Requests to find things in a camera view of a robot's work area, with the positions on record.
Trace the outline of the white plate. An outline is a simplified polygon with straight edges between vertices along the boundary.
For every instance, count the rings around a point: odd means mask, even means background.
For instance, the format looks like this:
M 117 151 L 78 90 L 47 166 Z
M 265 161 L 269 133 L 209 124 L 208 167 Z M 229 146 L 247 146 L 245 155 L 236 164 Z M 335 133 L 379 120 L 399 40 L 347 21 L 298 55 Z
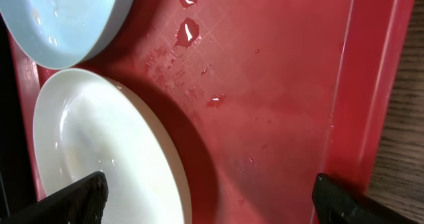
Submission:
M 42 86 L 33 142 L 44 192 L 100 171 L 109 196 L 103 223 L 191 223 L 180 156 L 154 112 L 124 85 L 70 68 Z

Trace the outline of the red plastic tray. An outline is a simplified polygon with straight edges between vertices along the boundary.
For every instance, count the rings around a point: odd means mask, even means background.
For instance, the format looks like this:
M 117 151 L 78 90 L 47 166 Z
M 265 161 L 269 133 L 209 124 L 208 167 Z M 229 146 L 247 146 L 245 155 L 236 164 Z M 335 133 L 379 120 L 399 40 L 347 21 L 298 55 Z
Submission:
M 191 223 L 316 223 L 316 175 L 368 186 L 413 3 L 133 0 L 114 39 L 70 68 L 151 108 L 182 161 Z M 11 49 L 44 199 L 34 108 L 45 82 L 70 68 L 42 67 L 12 35 Z

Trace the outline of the light blue plate with stain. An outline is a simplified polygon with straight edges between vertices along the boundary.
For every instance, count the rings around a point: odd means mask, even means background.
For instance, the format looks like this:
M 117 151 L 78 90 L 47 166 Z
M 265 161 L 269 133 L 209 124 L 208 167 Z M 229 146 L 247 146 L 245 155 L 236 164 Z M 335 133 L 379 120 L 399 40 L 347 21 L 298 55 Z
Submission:
M 99 54 L 117 35 L 133 0 L 1 0 L 1 16 L 21 50 L 52 70 Z

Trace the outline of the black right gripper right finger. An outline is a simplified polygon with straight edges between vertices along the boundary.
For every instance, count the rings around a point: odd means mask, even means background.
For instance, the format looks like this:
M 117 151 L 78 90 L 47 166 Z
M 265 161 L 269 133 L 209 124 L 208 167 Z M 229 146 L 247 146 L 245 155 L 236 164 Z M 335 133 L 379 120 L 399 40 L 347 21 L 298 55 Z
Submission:
M 316 176 L 312 200 L 319 224 L 417 224 L 324 173 Z

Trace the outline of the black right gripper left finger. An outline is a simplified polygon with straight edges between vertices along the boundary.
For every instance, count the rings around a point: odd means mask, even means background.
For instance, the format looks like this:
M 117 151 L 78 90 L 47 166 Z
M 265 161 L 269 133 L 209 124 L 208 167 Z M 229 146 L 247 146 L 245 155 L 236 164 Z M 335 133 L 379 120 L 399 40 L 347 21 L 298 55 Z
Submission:
M 109 190 L 105 174 L 96 171 L 18 213 L 2 224 L 101 224 Z

